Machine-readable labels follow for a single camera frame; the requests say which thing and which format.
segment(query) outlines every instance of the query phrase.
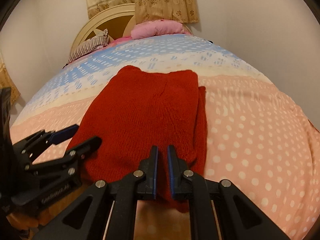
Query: red knit fabric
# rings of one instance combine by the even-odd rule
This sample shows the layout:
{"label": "red knit fabric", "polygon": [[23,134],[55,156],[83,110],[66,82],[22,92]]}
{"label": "red knit fabric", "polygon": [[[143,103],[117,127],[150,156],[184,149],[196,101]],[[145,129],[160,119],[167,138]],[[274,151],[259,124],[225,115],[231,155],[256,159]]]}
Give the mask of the red knit fabric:
{"label": "red knit fabric", "polygon": [[198,76],[191,70],[162,74],[126,66],[92,102],[68,148],[95,135],[102,138],[102,144],[82,169],[91,180],[121,179],[135,171],[140,160],[148,158],[151,146],[157,145],[157,199],[185,212],[186,203],[171,199],[167,147],[174,145],[178,157],[203,174],[205,87],[198,87]]}

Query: white wall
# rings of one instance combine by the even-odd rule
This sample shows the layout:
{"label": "white wall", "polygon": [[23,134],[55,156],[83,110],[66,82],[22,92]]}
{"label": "white wall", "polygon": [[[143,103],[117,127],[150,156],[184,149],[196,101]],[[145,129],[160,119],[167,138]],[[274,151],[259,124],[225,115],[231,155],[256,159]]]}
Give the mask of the white wall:
{"label": "white wall", "polygon": [[11,123],[25,103],[68,61],[71,45],[87,23],[85,0],[21,0],[0,32],[0,48],[21,93]]}
{"label": "white wall", "polygon": [[197,0],[197,36],[233,52],[320,129],[320,25],[303,0]]}

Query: folded red garment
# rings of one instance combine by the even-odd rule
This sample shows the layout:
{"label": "folded red garment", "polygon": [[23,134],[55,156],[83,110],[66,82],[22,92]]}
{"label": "folded red garment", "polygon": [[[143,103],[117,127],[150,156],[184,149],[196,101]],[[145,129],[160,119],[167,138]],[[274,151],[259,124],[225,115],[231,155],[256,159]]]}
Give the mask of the folded red garment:
{"label": "folded red garment", "polygon": [[122,68],[94,99],[68,149],[92,137],[102,138],[97,153],[84,163],[83,177],[107,182],[122,179],[159,147],[157,199],[181,212],[186,203],[171,199],[167,147],[174,145],[179,158],[203,174],[207,123],[205,87],[191,70],[146,73],[134,66]]}

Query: headboard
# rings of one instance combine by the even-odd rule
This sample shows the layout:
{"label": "headboard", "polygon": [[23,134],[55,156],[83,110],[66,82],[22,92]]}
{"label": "headboard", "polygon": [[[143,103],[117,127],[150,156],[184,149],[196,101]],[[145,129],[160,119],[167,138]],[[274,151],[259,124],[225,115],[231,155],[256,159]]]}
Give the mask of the headboard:
{"label": "headboard", "polygon": [[[92,38],[105,29],[108,29],[108,35],[111,41],[124,36],[130,36],[131,30],[136,25],[134,6],[134,3],[113,6],[92,17],[78,33],[72,44],[70,53],[73,52],[81,42]],[[187,26],[183,26],[187,31],[192,33]]]}

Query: silver bolt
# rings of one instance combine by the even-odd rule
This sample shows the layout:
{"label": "silver bolt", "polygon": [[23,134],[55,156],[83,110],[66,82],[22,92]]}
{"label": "silver bolt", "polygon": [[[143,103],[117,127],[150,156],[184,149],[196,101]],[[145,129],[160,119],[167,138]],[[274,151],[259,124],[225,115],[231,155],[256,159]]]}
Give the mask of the silver bolt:
{"label": "silver bolt", "polygon": [[223,181],[221,181],[221,185],[223,187],[230,187],[231,186],[231,182],[228,179],[224,179]]}
{"label": "silver bolt", "polygon": [[106,185],[106,183],[103,180],[98,180],[96,182],[96,187],[104,187]]}
{"label": "silver bolt", "polygon": [[186,177],[191,177],[191,176],[193,176],[193,171],[191,171],[191,170],[185,170],[184,172],[183,172],[183,175],[184,176],[186,176]]}
{"label": "silver bolt", "polygon": [[70,168],[70,169],[68,170],[68,174],[69,174],[69,175],[73,175],[73,174],[75,174],[75,171],[76,171],[75,168]]}
{"label": "silver bolt", "polygon": [[143,175],[143,171],[137,170],[133,173],[133,175],[136,176],[137,178],[141,177]]}
{"label": "silver bolt", "polygon": [[69,153],[70,156],[73,156],[73,155],[75,155],[75,154],[76,154],[76,151],[75,151],[75,150],[73,150],[73,151],[71,151],[71,152]]}

